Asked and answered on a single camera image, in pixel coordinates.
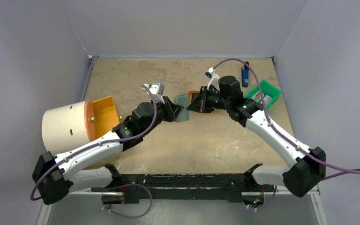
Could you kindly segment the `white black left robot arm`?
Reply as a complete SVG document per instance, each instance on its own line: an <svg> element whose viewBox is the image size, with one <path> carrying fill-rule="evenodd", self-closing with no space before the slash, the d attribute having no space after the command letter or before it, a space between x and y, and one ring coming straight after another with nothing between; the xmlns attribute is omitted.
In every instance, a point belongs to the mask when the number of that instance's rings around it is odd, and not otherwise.
<svg viewBox="0 0 360 225"><path fill-rule="evenodd" d="M122 153L143 141L143 138L161 122L183 122L189 119L189 97L180 94L172 102L167 96L140 103L125 120L102 137L74 150L39 156L32 178L35 186L30 198L41 199L49 205L67 194L87 188L106 188L110 192L121 186L120 177L114 175L114 166L99 169L87 167L112 155Z"/></svg>

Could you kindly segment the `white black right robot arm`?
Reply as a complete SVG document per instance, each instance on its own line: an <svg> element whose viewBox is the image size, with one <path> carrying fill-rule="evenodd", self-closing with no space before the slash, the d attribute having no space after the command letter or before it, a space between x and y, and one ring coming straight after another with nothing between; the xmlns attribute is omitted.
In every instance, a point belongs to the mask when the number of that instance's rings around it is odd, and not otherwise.
<svg viewBox="0 0 360 225"><path fill-rule="evenodd" d="M285 166L257 165L244 178L251 191L262 185L287 188L294 196L303 197L326 175L324 150L314 149L297 141L272 119L266 117L263 106L245 98L239 81L234 76L212 78L192 97L189 111L211 113L226 110L230 118L261 137L285 162Z"/></svg>

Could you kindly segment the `grey-green card holder wallet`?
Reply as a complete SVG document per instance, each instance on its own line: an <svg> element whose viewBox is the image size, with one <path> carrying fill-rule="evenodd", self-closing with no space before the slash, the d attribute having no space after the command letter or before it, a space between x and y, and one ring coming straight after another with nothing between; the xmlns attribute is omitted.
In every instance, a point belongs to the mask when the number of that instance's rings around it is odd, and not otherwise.
<svg viewBox="0 0 360 225"><path fill-rule="evenodd" d="M181 106L181 110L175 118L175 122L185 122L189 120L189 111L187 107L189 106L189 96L186 93L179 94L174 97L174 101L176 105Z"/></svg>

